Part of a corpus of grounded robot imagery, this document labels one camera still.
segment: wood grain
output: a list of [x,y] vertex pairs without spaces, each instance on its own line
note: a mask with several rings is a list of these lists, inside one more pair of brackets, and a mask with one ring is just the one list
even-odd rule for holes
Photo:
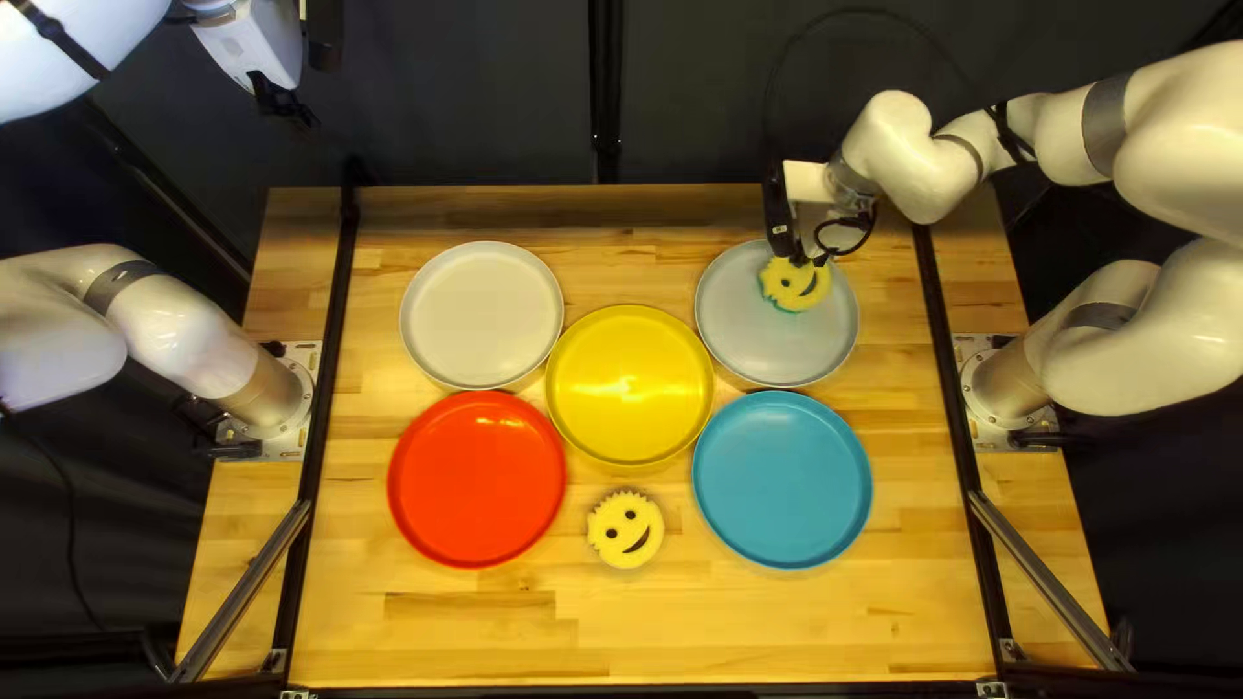
[[[1025,323],[989,197],[937,229],[951,322],[960,332]],[[246,327],[257,338],[318,337],[305,333],[323,322],[336,200],[333,190],[272,192],[247,310]],[[860,301],[859,347],[807,391],[854,427],[871,459],[873,515],[842,558],[797,575],[740,560],[707,530],[690,498],[689,453],[660,473],[619,480],[568,448],[571,484],[549,536],[511,563],[461,572],[423,560],[384,504],[398,435],[445,394],[406,357],[395,332],[397,307],[415,270],[447,246],[502,239],[552,267],[567,325],[619,302],[649,303],[692,325],[694,285],[704,267],[758,235],[758,189],[370,189],[362,208],[291,682],[839,682],[970,679],[993,670],[919,272],[900,216],[885,213],[869,245],[842,262]],[[541,378],[537,372],[517,392],[543,408]],[[748,388],[717,368],[717,405]],[[989,494],[1103,618],[1060,456],[1033,464],[1025,455],[981,463]],[[669,522],[658,558],[629,575],[598,562],[583,536],[587,510],[617,485],[645,489]],[[287,468],[218,466],[181,650],[296,486],[297,474]],[[277,578],[213,675],[262,660]],[[1022,585],[1011,567],[1007,593],[1019,642],[1045,659],[1081,663],[1059,622]]]

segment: red plate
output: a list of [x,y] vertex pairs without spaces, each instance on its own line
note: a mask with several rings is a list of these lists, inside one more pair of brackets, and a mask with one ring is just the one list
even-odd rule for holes
[[557,430],[530,403],[497,391],[429,408],[389,464],[398,529],[424,556],[459,568],[495,566],[530,549],[564,493]]

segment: plate rim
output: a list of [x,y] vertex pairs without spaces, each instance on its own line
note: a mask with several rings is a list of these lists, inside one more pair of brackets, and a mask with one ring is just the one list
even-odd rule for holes
[[[525,371],[522,371],[522,373],[516,374],[516,376],[513,376],[511,378],[506,378],[505,381],[501,381],[500,383],[493,382],[493,383],[486,383],[486,384],[467,384],[467,383],[460,383],[460,382],[456,382],[456,381],[451,381],[447,377],[441,376],[438,372],[433,372],[429,367],[424,366],[423,362],[419,361],[419,358],[418,358],[418,356],[416,356],[416,353],[414,351],[414,341],[410,338],[409,333],[405,331],[405,323],[403,322],[405,320],[405,317],[408,316],[408,313],[411,312],[411,310],[410,310],[410,305],[413,303],[411,297],[414,296],[415,285],[419,284],[420,277],[423,277],[423,282],[426,284],[426,281],[428,281],[428,279],[429,279],[430,275],[435,274],[436,270],[444,267],[445,265],[447,265],[451,261],[447,257],[450,257],[450,256],[467,255],[471,251],[469,249],[472,249],[472,248],[495,248],[497,250],[506,251],[506,252],[513,255],[513,257],[517,259],[517,260],[520,260],[520,261],[533,262],[532,267],[534,267],[536,271],[538,271],[541,274],[541,276],[546,277],[552,284],[552,290],[553,290],[553,292],[556,294],[556,297],[557,297],[556,299],[556,303],[554,303],[556,305],[556,328],[557,328],[557,331],[553,333],[552,340],[548,342],[548,346],[544,347],[544,350],[541,352],[539,359],[536,361],[530,367],[527,367]],[[436,265],[436,266],[434,269],[431,269],[431,271],[426,271],[429,267],[433,267],[433,265]],[[398,306],[398,311],[397,311],[397,330],[398,330],[398,335],[401,337],[401,346],[405,348],[405,353],[410,358],[410,361],[414,362],[414,366],[418,367],[419,371],[421,371],[425,376],[428,376],[428,378],[430,378],[430,379],[433,379],[435,382],[439,382],[439,383],[441,383],[444,386],[447,386],[450,388],[456,388],[459,391],[493,391],[496,388],[501,388],[503,386],[508,386],[511,383],[516,383],[518,381],[522,381],[523,378],[526,378],[527,376],[530,376],[531,372],[538,369],[539,366],[544,363],[544,359],[548,358],[548,354],[552,353],[553,347],[557,346],[557,341],[561,338],[562,330],[564,330],[563,328],[564,323],[566,323],[566,297],[564,297],[564,295],[561,291],[561,281],[557,280],[557,275],[554,275],[552,272],[552,269],[548,267],[548,264],[544,262],[543,260],[541,260],[538,255],[536,255],[531,250],[527,250],[526,248],[522,248],[521,245],[515,245],[512,243],[506,243],[503,240],[492,240],[492,239],[488,239],[488,240],[470,240],[467,243],[460,243],[457,245],[454,245],[451,248],[446,248],[446,249],[441,250],[440,252],[436,252],[435,255],[433,255],[431,259],[429,259],[426,262],[424,262],[419,267],[419,270],[416,272],[414,272],[414,276],[410,277],[409,284],[405,285],[405,291],[401,292],[401,303]]]
[[868,526],[868,520],[871,519],[871,507],[875,495],[875,485],[874,485],[875,479],[873,478],[871,473],[871,459],[868,458],[868,451],[863,448],[863,443],[859,440],[859,435],[855,434],[854,429],[850,427],[849,423],[845,422],[845,419],[842,415],[839,415],[833,408],[829,408],[820,400],[817,400],[810,396],[805,396],[803,393],[798,393],[794,391],[769,389],[769,391],[756,391],[753,393],[747,393],[727,403],[723,408],[717,410],[715,415],[712,415],[712,419],[715,420],[717,417],[725,414],[730,409],[743,409],[733,407],[740,405],[745,402],[753,403],[756,400],[764,400],[769,398],[777,398],[778,400],[781,400],[781,404],[784,404],[784,407],[794,407],[793,404],[802,403],[803,407],[810,408],[815,413],[820,413],[817,417],[828,418],[824,422],[825,425],[829,427],[829,429],[833,429],[833,432],[842,438],[849,438],[854,443],[854,447],[858,448],[859,459],[855,459],[854,463],[856,468],[859,468],[863,471],[863,475],[865,475],[866,478],[863,479],[864,480],[863,506],[860,507],[860,512],[855,516],[854,521],[851,521],[850,524],[850,527],[848,530],[849,536],[842,537],[825,553],[809,558],[809,561],[812,562],[803,562],[797,565],[779,565],[769,558],[752,556],[751,553],[742,551],[738,546],[736,546],[733,542],[731,542],[721,534],[715,520],[711,516],[709,516],[707,509],[704,506],[704,498],[701,494],[701,485],[700,485],[700,474],[704,470],[701,465],[702,459],[700,458],[700,445],[704,444],[702,439],[699,443],[696,443],[695,455],[691,458],[691,494],[695,498],[695,506],[699,510],[700,516],[704,519],[705,524],[707,524],[709,529],[712,531],[712,535],[717,539],[717,541],[725,544],[726,547],[728,547],[731,551],[741,556],[743,560],[777,571],[812,570],[823,566],[829,561],[833,561],[834,558],[838,558],[839,556],[845,553],[851,546],[854,546],[855,541],[859,540],[859,536],[863,535],[864,529]]
[[738,243],[737,245],[731,245],[730,248],[727,248],[726,250],[723,250],[720,255],[717,255],[716,257],[712,257],[712,261],[709,262],[709,265],[706,267],[704,267],[704,272],[700,274],[700,279],[695,284],[695,302],[694,302],[694,305],[695,305],[695,331],[699,333],[700,338],[702,340],[704,347],[707,348],[709,354],[711,354],[712,358],[716,359],[716,362],[718,364],[721,364],[722,367],[725,367],[726,371],[728,371],[730,373],[737,376],[738,378],[741,378],[743,381],[750,381],[751,383],[753,383],[756,386],[762,386],[764,388],[779,388],[779,389],[803,388],[804,386],[810,386],[810,384],[813,384],[813,383],[815,383],[818,381],[822,381],[822,379],[825,379],[825,378],[833,376],[833,372],[838,371],[839,368],[842,368],[843,364],[846,363],[846,359],[850,358],[850,356],[854,353],[855,347],[859,345],[859,326],[861,325],[860,321],[859,321],[859,315],[860,315],[860,311],[859,311],[859,299],[855,296],[854,289],[850,286],[850,277],[846,276],[846,274],[844,271],[842,271],[842,267],[839,267],[838,265],[835,265],[833,262],[833,260],[828,260],[825,264],[829,265],[829,267],[832,267],[832,271],[830,271],[832,275],[842,275],[842,279],[846,280],[845,289],[846,289],[846,291],[850,292],[850,306],[854,307],[854,311],[855,311],[855,322],[854,322],[854,327],[851,328],[851,332],[850,332],[850,345],[846,346],[846,351],[842,354],[842,358],[835,364],[833,364],[832,367],[829,367],[828,371],[825,371],[825,372],[823,372],[820,374],[817,374],[814,378],[810,378],[810,379],[807,379],[807,381],[799,381],[799,382],[794,382],[794,383],[772,383],[772,382],[768,382],[768,381],[761,381],[761,379],[758,379],[756,377],[748,376],[748,374],[738,371],[737,368],[733,367],[732,363],[726,362],[725,359],[722,359],[716,352],[712,351],[712,343],[709,342],[707,337],[704,336],[704,328],[702,328],[702,326],[700,323],[700,299],[702,297],[701,292],[704,291],[704,280],[707,279],[707,275],[709,275],[710,271],[712,271],[712,267],[716,266],[716,264],[718,261],[721,261],[722,259],[725,259],[726,255],[728,255],[728,254],[731,254],[735,250],[738,250],[741,248],[746,248],[748,245],[756,245],[757,243],[762,243],[764,246],[768,245],[768,243],[764,239],[762,239],[762,238],[757,238],[755,240],[747,240],[745,243]]
[[[480,402],[505,403],[507,404],[507,407],[515,408],[516,412],[528,413],[526,415],[528,422],[554,448],[554,453],[557,455],[557,466],[558,466],[556,470],[559,486],[557,489],[556,502],[552,507],[552,512],[549,514],[547,521],[530,541],[523,544],[521,549],[517,549],[512,553],[501,558],[493,558],[484,562],[464,562],[433,551],[430,546],[428,546],[420,537],[415,536],[414,532],[408,529],[406,524],[398,516],[398,512],[404,511],[404,507],[401,507],[399,504],[400,499],[395,495],[394,486],[398,481],[398,474],[400,471],[400,469],[397,468],[398,456],[404,455],[406,451],[409,451],[410,442],[414,439],[414,434],[419,430],[419,428],[426,427],[436,418],[445,415],[446,412],[449,410]],[[421,413],[419,413],[419,415],[415,417],[413,420],[410,420],[410,424],[405,427],[405,429],[401,432],[401,437],[398,439],[397,447],[393,448],[393,454],[389,456],[388,474],[385,474],[385,481],[384,481],[384,490],[385,490],[384,495],[389,506],[389,516],[393,517],[393,524],[397,526],[398,531],[401,532],[401,537],[405,539],[406,542],[411,547],[414,547],[415,551],[418,551],[423,557],[428,558],[429,561],[457,570],[484,570],[484,568],[496,567],[517,558],[518,556],[526,553],[532,547],[534,547],[534,545],[538,544],[539,540],[548,534],[548,530],[552,529],[553,522],[557,520],[557,515],[561,514],[561,509],[566,504],[566,490],[569,484],[569,474],[568,474],[568,468],[566,465],[566,449],[561,443],[557,430],[552,428],[552,425],[548,423],[549,420],[547,415],[541,413],[538,408],[523,400],[522,398],[518,398],[517,396],[512,396],[510,393],[505,393],[503,391],[472,391],[464,393],[454,393],[452,396],[447,396],[445,398],[441,398],[440,400],[436,400],[426,409],[424,409]]]
[[[557,402],[554,399],[556,391],[549,389],[549,386],[554,383],[556,374],[553,367],[554,363],[557,362],[559,348],[563,346],[567,338],[571,337],[571,335],[576,331],[576,328],[584,327],[580,325],[583,323],[583,321],[588,321],[593,316],[598,316],[599,313],[605,313],[605,312],[613,315],[619,315],[625,312],[639,312],[648,317],[659,320],[664,325],[672,326],[677,330],[679,333],[685,332],[685,337],[691,341],[687,345],[692,347],[702,359],[701,367],[705,369],[705,374],[707,378],[706,381],[707,391],[705,393],[704,405],[701,405],[700,419],[695,429],[685,439],[679,442],[679,444],[675,448],[663,451],[656,456],[646,459],[620,460],[620,459],[607,458],[605,455],[595,451],[594,449],[587,448],[585,445],[582,444],[582,442],[578,438],[573,435],[569,428],[567,428],[563,424],[563,420],[561,418],[561,409],[557,408]],[[680,454],[684,449],[686,449],[687,447],[694,444],[696,439],[699,439],[700,434],[704,433],[704,429],[707,428],[707,424],[712,420],[712,404],[715,402],[715,398],[716,398],[716,372],[712,369],[712,356],[704,346],[702,338],[700,338],[699,333],[691,330],[690,326],[679,320],[677,316],[670,313],[669,311],[658,308],[655,306],[648,306],[646,303],[614,303],[612,306],[603,306],[600,308],[595,308],[594,311],[590,311],[583,317],[578,318],[577,321],[571,323],[571,326],[567,327],[564,332],[561,333],[561,337],[557,338],[557,343],[553,346],[553,350],[548,356],[548,368],[544,371],[544,403],[548,405],[548,419],[552,420],[552,424],[557,429],[557,433],[561,434],[566,439],[566,442],[571,443],[576,449],[583,451],[588,456],[615,466],[625,466],[625,468],[650,466],[654,464],[659,464],[661,461],[666,461]]]

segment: smiley face sponge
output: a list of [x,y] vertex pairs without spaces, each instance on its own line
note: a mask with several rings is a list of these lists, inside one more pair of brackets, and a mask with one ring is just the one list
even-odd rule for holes
[[764,299],[778,308],[797,313],[829,296],[829,270],[812,262],[796,266],[789,257],[773,257],[759,271],[759,287]]
[[665,540],[660,507],[633,490],[614,493],[587,515],[587,541],[614,568],[636,568]]

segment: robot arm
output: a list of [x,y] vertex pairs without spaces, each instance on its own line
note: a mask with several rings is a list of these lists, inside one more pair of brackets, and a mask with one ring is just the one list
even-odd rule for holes
[[0,261],[0,398],[22,410],[111,379],[128,353],[242,422],[300,407],[292,372],[215,303],[118,245]]
[[[859,231],[827,221],[870,214],[878,197],[915,223],[937,221],[1016,155],[1034,159],[1058,184],[1112,179],[1137,209],[1206,239],[1172,255],[1160,274],[1126,261],[1089,277],[1023,342],[989,358],[989,371],[976,371],[973,408],[1022,417],[1052,397],[1119,415],[1202,396],[1243,373],[1239,65],[1243,42],[1234,41],[1070,92],[1012,100],[1009,129],[1034,158],[1007,148],[984,111],[932,133],[922,102],[881,92],[830,163],[782,163],[788,211],[781,214],[804,250],[842,249]],[[776,225],[786,221],[777,216]],[[768,233],[772,240],[772,215]],[[1104,308],[1114,315],[1100,320]]]
[[[181,4],[193,14],[195,37],[225,75],[280,113],[302,76],[302,31],[292,0]],[[0,124],[94,87],[168,7],[169,0],[0,0]]]

